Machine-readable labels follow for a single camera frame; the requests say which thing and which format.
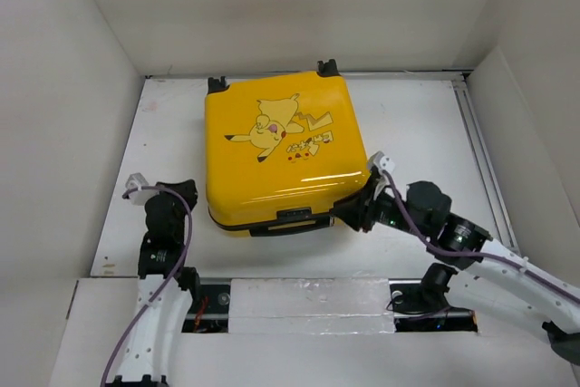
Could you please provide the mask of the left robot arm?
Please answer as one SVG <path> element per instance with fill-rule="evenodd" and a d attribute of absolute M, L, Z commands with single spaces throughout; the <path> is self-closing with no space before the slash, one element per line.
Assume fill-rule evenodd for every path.
<path fill-rule="evenodd" d="M 168 386 L 170 363 L 188 311 L 201 303 L 197 269 L 185 261 L 198 190 L 192 179 L 146 185 L 138 174 L 122 197 L 142 202 L 146 232 L 138 259 L 134 315 L 115 344 L 101 386 Z"/>

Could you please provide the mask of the yellow hard-shell suitcase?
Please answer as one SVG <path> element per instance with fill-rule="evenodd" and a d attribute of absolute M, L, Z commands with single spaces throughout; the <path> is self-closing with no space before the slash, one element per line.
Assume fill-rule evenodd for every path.
<path fill-rule="evenodd" d="M 334 203 L 369 172 L 334 59 L 313 71 L 229 83 L 208 78 L 206 199 L 221 229 L 285 236 L 334 224 Z"/>

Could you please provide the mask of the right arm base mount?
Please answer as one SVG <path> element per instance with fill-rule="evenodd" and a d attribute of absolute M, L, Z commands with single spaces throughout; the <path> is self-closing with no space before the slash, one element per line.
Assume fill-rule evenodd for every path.
<path fill-rule="evenodd" d="M 476 333 L 475 313 L 449 304 L 446 294 L 457 271 L 443 264 L 432 264 L 421 279 L 389 281 L 391 299 L 386 310 L 393 313 L 396 333 Z"/>

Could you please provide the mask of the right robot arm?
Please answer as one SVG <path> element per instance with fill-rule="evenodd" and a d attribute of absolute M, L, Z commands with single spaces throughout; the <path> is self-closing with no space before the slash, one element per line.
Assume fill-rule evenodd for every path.
<path fill-rule="evenodd" d="M 382 224 L 419 239 L 435 261 L 423 275 L 421 315 L 461 307 L 524 328 L 571 364 L 579 363 L 579 290 L 516 255 L 472 221 L 429 181 L 401 194 L 386 169 L 331 213 L 355 231 Z"/>

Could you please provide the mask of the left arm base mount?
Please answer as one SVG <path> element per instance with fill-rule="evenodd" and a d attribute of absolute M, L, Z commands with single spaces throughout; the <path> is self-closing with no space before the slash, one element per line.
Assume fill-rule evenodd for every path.
<path fill-rule="evenodd" d="M 227 333 L 230 304 L 230 280 L 203 280 L 200 297 L 190 307 L 182 332 L 186 334 Z"/>

